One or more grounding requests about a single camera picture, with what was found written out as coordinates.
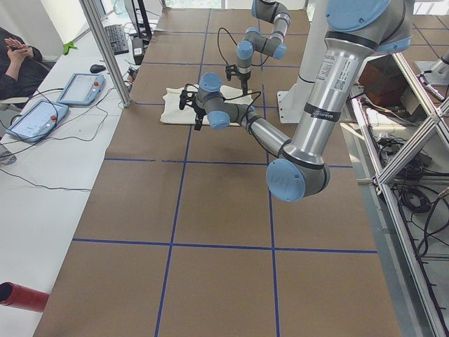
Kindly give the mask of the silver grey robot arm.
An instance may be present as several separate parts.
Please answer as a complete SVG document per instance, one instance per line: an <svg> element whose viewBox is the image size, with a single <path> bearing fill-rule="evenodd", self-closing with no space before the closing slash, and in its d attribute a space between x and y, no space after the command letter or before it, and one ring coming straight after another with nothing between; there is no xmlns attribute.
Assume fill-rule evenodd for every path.
<svg viewBox="0 0 449 337"><path fill-rule="evenodd" d="M286 53L284 38L291 21L290 11L277 1L253 1L251 11L253 17L273 24L273 30L267 38L261 35L259 29L249 27L236 45L236 64L226 66L227 80L237 76L244 95L248 93L254 52L282 59Z"/></svg>
<svg viewBox="0 0 449 337"><path fill-rule="evenodd" d="M196 128L204 121L215 130L236 123L271 152L275 159L267 168L266 181L276 198L298 201L318 194L330 180L323 151L363 61L409 47L413 7L412 1L328 2L326 52L292 138L259 116L254 107L225 98L220 91L222 80L213 72L203 75L198 86L184 87L179 107L195 111Z"/></svg>

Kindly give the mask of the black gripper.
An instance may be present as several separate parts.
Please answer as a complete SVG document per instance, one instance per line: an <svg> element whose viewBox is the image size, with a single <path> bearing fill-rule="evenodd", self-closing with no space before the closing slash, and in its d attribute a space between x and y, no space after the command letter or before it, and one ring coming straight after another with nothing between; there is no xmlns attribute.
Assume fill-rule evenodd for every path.
<svg viewBox="0 0 449 337"><path fill-rule="evenodd" d="M195 112L195 125L194 130L200 131L203 126L203 118L206 115L206 111L199 107L196 103L196 93L182 89L180 94L179 109L183 110L186 106L191 107Z"/></svg>
<svg viewBox="0 0 449 337"><path fill-rule="evenodd" d="M242 94L248 94L248 80L251 75L251 68L242 68L238 65L227 65L225 67L226 78L228 81L232 80L232 77L237 77L241 82Z"/></svg>

